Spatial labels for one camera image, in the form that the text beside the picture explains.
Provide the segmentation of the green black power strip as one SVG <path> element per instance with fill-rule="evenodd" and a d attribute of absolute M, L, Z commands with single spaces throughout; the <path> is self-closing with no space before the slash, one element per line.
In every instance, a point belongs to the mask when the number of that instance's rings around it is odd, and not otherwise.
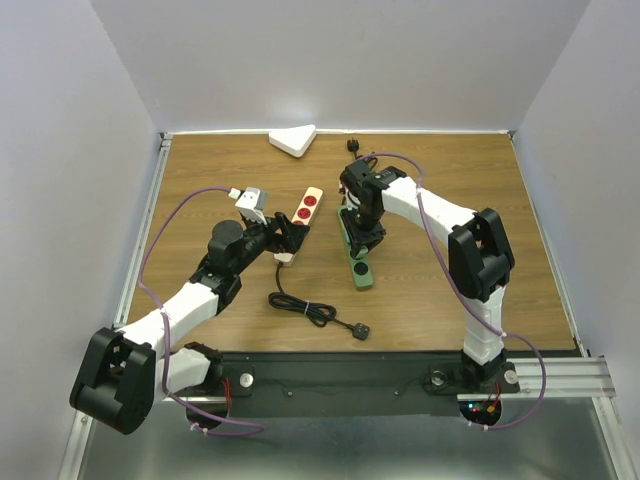
<path fill-rule="evenodd" d="M 354 287 L 357 291 L 370 290 L 374 285 L 374 277 L 367 261 L 367 254 L 363 254 L 360 258 L 353 258 L 351 256 L 351 242 L 349 240 L 349 236 L 342 219 L 342 212 L 346 209 L 346 206 L 339 206 L 337 208 L 337 217 L 342 232 L 343 244 L 346 252 L 346 257 L 349 262 L 349 268 L 354 282 Z"/>

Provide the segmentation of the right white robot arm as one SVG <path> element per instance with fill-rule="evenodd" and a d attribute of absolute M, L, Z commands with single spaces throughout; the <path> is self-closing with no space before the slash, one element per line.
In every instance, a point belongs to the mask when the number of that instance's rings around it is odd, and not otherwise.
<path fill-rule="evenodd" d="M 498 380 L 506 363 L 502 303 L 515 258 L 499 214 L 453 204 L 402 170 L 373 171 L 364 158 L 340 175 L 345 205 L 339 218 L 350 257 L 362 261 L 386 231 L 381 218 L 400 216 L 427 233 L 466 316 L 461 358 L 430 370 L 436 394 L 478 392 Z"/>

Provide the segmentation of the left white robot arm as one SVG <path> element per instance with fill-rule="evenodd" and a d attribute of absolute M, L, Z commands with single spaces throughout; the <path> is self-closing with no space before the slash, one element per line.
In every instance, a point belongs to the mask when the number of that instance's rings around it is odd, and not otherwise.
<path fill-rule="evenodd" d="M 225 220 L 211 233 L 194 274 L 169 300 L 140 320 L 92 335 L 69 404 L 122 434 L 135 431 L 152 406 L 177 390 L 215 392 L 223 371 L 214 350 L 172 346 L 219 315 L 242 287 L 241 273 L 263 252 L 295 254 L 310 231 L 278 212 L 263 222 Z"/>

